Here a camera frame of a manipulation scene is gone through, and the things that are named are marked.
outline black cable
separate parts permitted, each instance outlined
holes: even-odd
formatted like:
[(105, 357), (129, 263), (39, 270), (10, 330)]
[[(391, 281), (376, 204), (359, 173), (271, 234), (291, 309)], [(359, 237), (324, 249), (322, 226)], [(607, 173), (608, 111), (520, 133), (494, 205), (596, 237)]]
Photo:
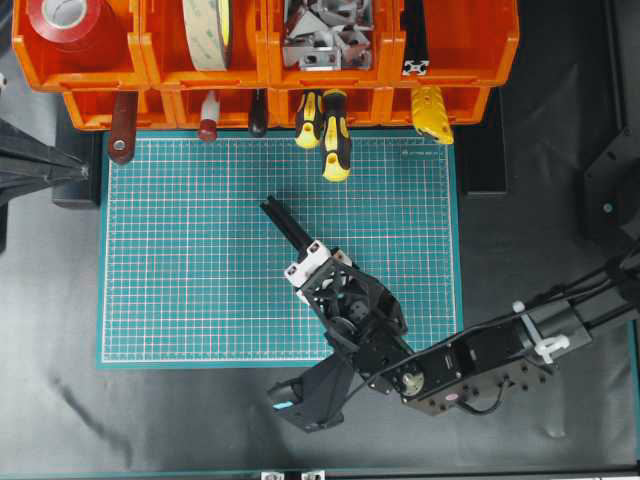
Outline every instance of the black cable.
[[(602, 288), (602, 287), (600, 287), (600, 284), (598, 284), (596, 286), (592, 286), (591, 289), (595, 290), (596, 287)], [(547, 302), (544, 302), (544, 303), (541, 303), (541, 304), (536, 305), (534, 307), (528, 308), (528, 309), (526, 309), (526, 310), (524, 310), (523, 312), (520, 312), (520, 313), (513, 313), (513, 314), (503, 315), (501, 317), (496, 317), (494, 319), (487, 320), (486, 322), (479, 323), (477, 325), (473, 325), (472, 327), (469, 327), (469, 328), (467, 328), (467, 329), (465, 329), (465, 330), (463, 330), (463, 331), (461, 331), (459, 333), (456, 333), (455, 335), (453, 335), (453, 336), (451, 336), (449, 338), (446, 338), (442, 342), (430, 347), (429, 350), (433, 349), (433, 348), (438, 348), (439, 346), (441, 346), (443, 344), (446, 344), (446, 343), (451, 343), (451, 342), (455, 341), (456, 339), (460, 338), (461, 336), (468, 335), (469, 333), (474, 332), (476, 330), (482, 330), (482, 329), (485, 329), (485, 328), (488, 328), (488, 327), (495, 327), (495, 326), (498, 326), (498, 325), (502, 325), (502, 324), (508, 323), (508, 322), (510, 322), (512, 320), (516, 320), (518, 318), (521, 318), (522, 315), (526, 315), (526, 314), (532, 313), (532, 312), (534, 312), (534, 311), (536, 311), (536, 310), (538, 310), (538, 309), (540, 309), (542, 307), (546, 307), (548, 305), (552, 305), (552, 304), (557, 303), (557, 302), (567, 301), (567, 300), (571, 300), (573, 298), (578, 298), (578, 297), (580, 297), (582, 295), (586, 295), (586, 294), (589, 294), (589, 293), (591, 293), (591, 292), (590, 291), (587, 291), (587, 292), (581, 291), (579, 293), (563, 295), (560, 298), (554, 298), (554, 299), (549, 300)], [(415, 360), (416, 358), (421, 357), (424, 354), (425, 354), (424, 350), (421, 350), (419, 352), (415, 352), (415, 353), (409, 355), (408, 357), (405, 357), (402, 360), (400, 360), (400, 361), (398, 361), (398, 362), (396, 362), (396, 363), (394, 363), (394, 364), (392, 364), (392, 365), (390, 365), (388, 367), (385, 367), (385, 368), (383, 368), (381, 370), (378, 370), (377, 372), (372, 374), (369, 378), (367, 378), (362, 383), (360, 383), (360, 385), (358, 385), (355, 389), (353, 389), (351, 392), (349, 392), (349, 394), (345, 397), (344, 402), (342, 402), (342, 406), (340, 407), (340, 409), (342, 409), (342, 407), (344, 407), (353, 397), (355, 397), (356, 394), (358, 394), (364, 387), (366, 387), (367, 384), (375, 383), (375, 381), (378, 378), (380, 378), (382, 375), (384, 375), (385, 373), (390, 372), (392, 370), (395, 370), (396, 368), (399, 368), (399, 367), (401, 367), (401, 366), (403, 366), (403, 365)]]
[(477, 408), (469, 405), (467, 402), (464, 402), (464, 401), (457, 402), (456, 405), (460, 407), (462, 410), (464, 410), (465, 412), (470, 413), (471, 415), (476, 415), (478, 417), (489, 415), (490, 413), (495, 412), (498, 409), (498, 407), (502, 405), (502, 395), (504, 394), (504, 391), (507, 389), (507, 382), (508, 380), (505, 380), (500, 384), (500, 391), (498, 391), (498, 397), (496, 398), (495, 403), (491, 405), (489, 408), (487, 408), (486, 410), (478, 410)]
[[(632, 258), (634, 255), (636, 255), (636, 253), (640, 253), (640, 237), (638, 237), (638, 239), (634, 242), (634, 245), (631, 247), (631, 249), (627, 252), (627, 254), (623, 257), (623, 259), (621, 260), (620, 264), (622, 265), (625, 261), (629, 260), (630, 258)], [(575, 300), (575, 299), (580, 299), (581, 297), (585, 297), (588, 296), (590, 294), (594, 294), (598, 295), (606, 290), (608, 290), (611, 287), (615, 286), (614, 282), (611, 282), (609, 280), (609, 278), (605, 278), (599, 282), (595, 282), (591, 285), (588, 285), (586, 287), (581, 287), (581, 288), (575, 288), (577, 287), (582, 281), (585, 281), (591, 277), (594, 277), (598, 274), (600, 274), (601, 272), (604, 271), (604, 268), (599, 268), (595, 271), (593, 271), (592, 273), (585, 275), (584, 277), (582, 277), (580, 280), (573, 282), (569, 288), (571, 288), (570, 291), (566, 291), (566, 292), (561, 292), (562, 295), (560, 297), (558, 296), (554, 296), (552, 298), (550, 298), (549, 300), (542, 302), (540, 304), (534, 305), (533, 307), (527, 308), (526, 310), (520, 312), (520, 313), (512, 313), (512, 314), (507, 314), (507, 315), (502, 315), (500, 317), (495, 317), (491, 320), (487, 320), (485, 322), (473, 325), (472, 327), (469, 327), (461, 332), (456, 333), (455, 335), (446, 338), (445, 340), (443, 340), (442, 342), (433, 345), (432, 347), (430, 347), (428, 350), (434, 349), (434, 348), (438, 348), (439, 346), (443, 345), (443, 344), (447, 344), (447, 343), (451, 343), (455, 340), (457, 340), (458, 338), (460, 338), (463, 335), (468, 335), (471, 332), (474, 332), (476, 330), (481, 330), (481, 329), (485, 329), (485, 328), (489, 328), (489, 327), (495, 327), (495, 326), (499, 326), (505, 323), (508, 323), (510, 321), (522, 318), (523, 315), (535, 312), (536, 310), (549, 306), (549, 305), (553, 305), (555, 303), (558, 302), (564, 302), (564, 301), (569, 301), (569, 300)], [(422, 350), (420, 352), (415, 352), (411, 355), (409, 355), (408, 357), (394, 363), (393, 365), (389, 366), (389, 367), (385, 367), (381, 370), (378, 370), (377, 372), (375, 372), (374, 374), (372, 374), (369, 378), (367, 378), (366, 380), (364, 380), (362, 383), (360, 383), (360, 385), (358, 385), (355, 389), (353, 389), (351, 392), (349, 392), (349, 394), (345, 397), (344, 402), (342, 402), (342, 406), (340, 407), (340, 410), (342, 409), (342, 407), (344, 407), (353, 397), (355, 397), (365, 386), (367, 386), (368, 384), (371, 383), (375, 383), (375, 381), (380, 378), (382, 375), (384, 375), (385, 373), (388, 373), (392, 370), (395, 370), (396, 368), (399, 368), (413, 360), (415, 360), (416, 358), (421, 357), (422, 355), (425, 354), (425, 350)], [(499, 403), (497, 405), (494, 405), (494, 410), (496, 408), (498, 408), (500, 405)]]

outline screwdriver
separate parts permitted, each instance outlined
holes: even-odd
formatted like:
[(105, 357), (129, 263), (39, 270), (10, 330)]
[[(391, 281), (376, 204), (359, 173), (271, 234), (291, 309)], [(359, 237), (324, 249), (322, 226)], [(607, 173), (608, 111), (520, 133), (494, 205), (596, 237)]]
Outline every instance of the screwdriver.
[(328, 90), (322, 97), (325, 108), (322, 139), (324, 167), (322, 176), (330, 182), (342, 182), (351, 171), (351, 137), (347, 130), (347, 94)]
[(322, 137), (322, 94), (309, 90), (302, 94), (296, 112), (296, 143), (302, 148), (315, 148)]
[(249, 110), (249, 133), (256, 137), (264, 137), (269, 125), (269, 111), (267, 110), (267, 91), (254, 90)]

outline white cable clip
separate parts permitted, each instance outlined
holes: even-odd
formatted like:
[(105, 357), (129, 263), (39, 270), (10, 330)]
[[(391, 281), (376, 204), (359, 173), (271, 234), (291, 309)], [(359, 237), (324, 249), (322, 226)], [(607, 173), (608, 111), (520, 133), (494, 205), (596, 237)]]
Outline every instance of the white cable clip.
[[(522, 313), (526, 310), (524, 303), (520, 300), (513, 302), (512, 308), (515, 313)], [(535, 352), (542, 357), (544, 363), (547, 365), (551, 365), (553, 363), (553, 359), (551, 358), (552, 353), (557, 352), (560, 349), (569, 348), (570, 342), (566, 335), (542, 338), (529, 314), (523, 313), (520, 315), (520, 318), (533, 340)]]

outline metal parts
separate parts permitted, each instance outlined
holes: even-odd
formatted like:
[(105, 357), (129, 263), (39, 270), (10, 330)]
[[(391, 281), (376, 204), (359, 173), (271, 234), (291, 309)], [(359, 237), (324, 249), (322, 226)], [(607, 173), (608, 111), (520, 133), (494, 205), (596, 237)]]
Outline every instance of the metal parts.
[(305, 71), (371, 68), (371, 0), (294, 0), (285, 13), (286, 67)]

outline green cutting mat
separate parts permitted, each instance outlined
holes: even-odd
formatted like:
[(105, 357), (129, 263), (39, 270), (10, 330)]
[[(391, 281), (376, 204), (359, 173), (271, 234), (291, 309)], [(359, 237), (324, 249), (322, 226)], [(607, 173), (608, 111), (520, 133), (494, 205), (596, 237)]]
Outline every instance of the green cutting mat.
[(353, 132), (345, 183), (292, 132), (141, 132), (135, 159), (104, 155), (98, 364), (311, 365), (320, 321), (283, 277), (297, 253), (262, 213), (284, 202), (313, 238), (340, 246), (400, 300), (409, 344), (461, 326), (453, 149), (413, 131)]

